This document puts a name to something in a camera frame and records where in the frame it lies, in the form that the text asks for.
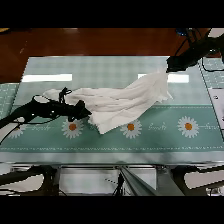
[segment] tabletop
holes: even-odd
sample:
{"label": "tabletop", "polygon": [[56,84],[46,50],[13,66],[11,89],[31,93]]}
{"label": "tabletop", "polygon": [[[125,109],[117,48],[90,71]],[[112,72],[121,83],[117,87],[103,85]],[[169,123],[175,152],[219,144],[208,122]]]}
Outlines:
{"label": "tabletop", "polygon": [[[144,74],[156,75],[162,71],[167,67],[167,58],[31,57],[12,110],[52,88],[124,88]],[[218,59],[213,60],[216,61],[211,63],[219,63]],[[77,136],[66,118],[60,117],[44,125],[21,125],[3,141],[0,161],[61,164],[222,162],[223,138],[203,75],[198,65],[184,72],[169,73],[168,90],[173,99],[156,103],[132,122],[141,133],[132,139],[123,131],[126,126],[100,135],[87,119],[76,123],[80,133]],[[70,132],[69,136],[65,135],[65,130]]]}

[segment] brown wooden surface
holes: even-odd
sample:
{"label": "brown wooden surface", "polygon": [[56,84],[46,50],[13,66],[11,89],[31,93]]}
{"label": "brown wooden surface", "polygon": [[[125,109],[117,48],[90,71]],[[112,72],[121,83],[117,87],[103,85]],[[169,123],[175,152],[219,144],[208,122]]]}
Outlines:
{"label": "brown wooden surface", "polygon": [[[207,28],[200,28],[204,35]],[[32,28],[0,34],[0,83],[19,82],[30,56],[174,55],[175,28]],[[188,48],[185,43],[183,52]]]}

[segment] daisy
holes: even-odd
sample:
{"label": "daisy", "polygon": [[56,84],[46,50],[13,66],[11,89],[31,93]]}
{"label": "daisy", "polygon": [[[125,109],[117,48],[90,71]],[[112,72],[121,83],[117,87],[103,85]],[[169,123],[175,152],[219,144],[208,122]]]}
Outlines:
{"label": "daisy", "polygon": [[15,128],[9,135],[8,138],[17,138],[23,134],[23,131],[26,130],[27,124],[22,124]]}
{"label": "daisy", "polygon": [[135,138],[141,134],[142,125],[140,121],[135,120],[129,124],[123,125],[120,131],[123,131],[123,135],[126,135],[126,138]]}
{"label": "daisy", "polygon": [[197,134],[199,133],[199,127],[194,118],[186,116],[182,117],[181,119],[179,119],[177,127],[179,131],[182,131],[182,135],[185,135],[185,137],[188,138],[194,138],[194,136],[197,136]]}
{"label": "daisy", "polygon": [[64,131],[66,138],[70,137],[71,139],[82,134],[83,126],[84,125],[81,120],[74,120],[73,122],[69,122],[66,119],[66,121],[63,122],[62,131]]}

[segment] towel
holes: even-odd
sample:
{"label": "towel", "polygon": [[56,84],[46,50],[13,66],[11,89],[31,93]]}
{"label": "towel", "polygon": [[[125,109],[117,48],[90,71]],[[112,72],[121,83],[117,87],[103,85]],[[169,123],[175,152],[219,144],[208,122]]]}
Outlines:
{"label": "towel", "polygon": [[[155,102],[172,98],[167,87],[168,74],[164,72],[144,75],[124,89],[80,88],[65,96],[67,104],[85,102],[92,113],[88,122],[96,125],[100,134],[128,124],[140,117]],[[61,90],[51,89],[43,93],[49,99],[58,100]]]}

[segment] white daisy flower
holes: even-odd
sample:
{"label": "white daisy flower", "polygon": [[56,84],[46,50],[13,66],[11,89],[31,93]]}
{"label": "white daisy flower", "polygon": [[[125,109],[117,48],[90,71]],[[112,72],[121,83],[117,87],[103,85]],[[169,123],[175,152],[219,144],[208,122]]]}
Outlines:
{"label": "white daisy flower", "polygon": [[135,120],[129,124],[125,124],[121,127],[120,131],[123,131],[123,135],[126,135],[126,138],[135,138],[141,134],[142,125],[139,120]]}
{"label": "white daisy flower", "polygon": [[179,131],[182,131],[182,135],[188,138],[194,138],[199,133],[199,127],[194,118],[182,117],[179,119],[177,127]]}
{"label": "white daisy flower", "polygon": [[17,138],[23,134],[23,131],[26,130],[27,124],[22,124],[15,128],[9,135],[8,138]]}
{"label": "white daisy flower", "polygon": [[81,120],[74,120],[73,122],[69,122],[66,119],[66,121],[63,122],[62,131],[64,131],[66,138],[70,137],[71,139],[82,134],[83,126],[84,125]]}

